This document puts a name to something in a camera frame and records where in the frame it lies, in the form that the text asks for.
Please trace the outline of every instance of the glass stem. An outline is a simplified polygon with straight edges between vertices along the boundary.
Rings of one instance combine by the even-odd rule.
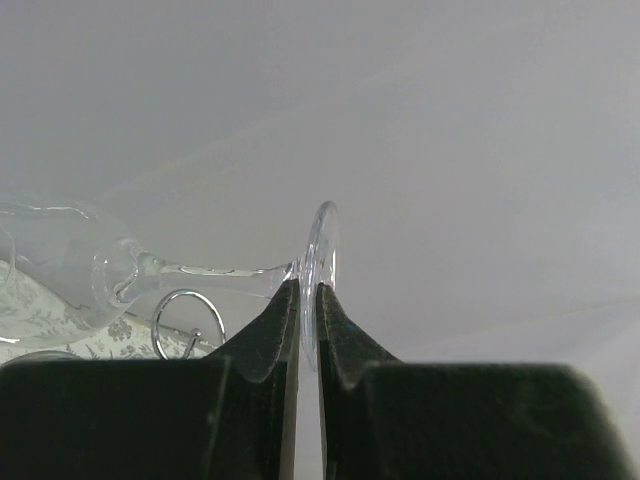
[[[137,256],[137,265],[135,274],[116,287],[120,303],[132,303],[160,288],[221,288],[271,298],[282,282],[297,276],[300,260],[269,269],[224,270],[185,266],[142,252]]]

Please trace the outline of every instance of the white wall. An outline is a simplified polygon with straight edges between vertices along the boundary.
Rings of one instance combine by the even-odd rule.
[[[223,267],[301,253],[333,199],[340,298],[373,337],[573,361],[640,457],[640,303],[583,311],[640,298],[640,4],[132,5],[0,6],[1,185],[100,201]],[[262,306],[213,295],[232,332]],[[315,382],[300,478],[320,474]]]

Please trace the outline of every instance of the metal wire loop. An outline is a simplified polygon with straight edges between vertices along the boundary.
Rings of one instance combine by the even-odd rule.
[[[160,300],[160,303],[158,304],[155,312],[153,313],[153,319],[151,322],[151,344],[153,345],[153,350],[156,352],[156,355],[159,358],[164,360],[169,360],[169,357],[167,356],[166,352],[164,351],[164,348],[162,347],[162,344],[160,343],[160,317],[162,316],[162,312],[164,312],[164,309],[167,308],[167,306],[172,301],[174,301],[176,298],[179,298],[179,297],[194,297],[200,300],[202,303],[204,303],[204,305],[207,307],[211,315],[213,315],[213,317],[216,320],[216,326],[218,327],[218,332],[220,333],[220,338],[222,339],[222,343],[227,341],[227,336],[224,331],[224,323],[222,322],[222,317],[220,316],[220,313],[218,313],[218,310],[216,309],[215,305],[211,302],[211,300],[209,300],[200,292],[196,292],[195,290],[190,290],[190,289],[174,290],[173,292],[167,294],[162,300]],[[196,342],[200,339],[201,336],[202,336],[202,332],[197,328],[194,328],[193,330],[191,330],[191,332],[189,332],[189,341],[187,342],[187,346],[184,350],[184,353],[182,354],[183,359],[189,358],[189,356],[193,352],[193,348],[195,347]]]

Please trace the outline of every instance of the white surface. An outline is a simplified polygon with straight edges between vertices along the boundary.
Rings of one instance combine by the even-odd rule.
[[[159,254],[237,268],[300,253],[331,198],[340,298],[394,354],[432,359],[493,329],[459,348],[609,372],[637,432],[633,309],[570,317],[562,342],[547,322],[528,350],[500,329],[640,294],[639,15],[595,0],[5,2],[0,181],[99,199]],[[216,296],[236,331],[260,308]],[[305,479],[320,476],[314,388],[303,376]]]

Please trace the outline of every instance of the wine glass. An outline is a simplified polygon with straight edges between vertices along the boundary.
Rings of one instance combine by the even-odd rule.
[[[194,267],[153,255],[120,220],[87,203],[0,195],[0,342],[48,348],[80,340],[161,288],[217,287],[268,299],[297,278],[302,347],[315,368],[315,292],[319,283],[335,288],[338,227],[335,204],[325,202],[307,250],[291,262],[255,270]],[[61,314],[43,307],[43,291],[64,303]]]

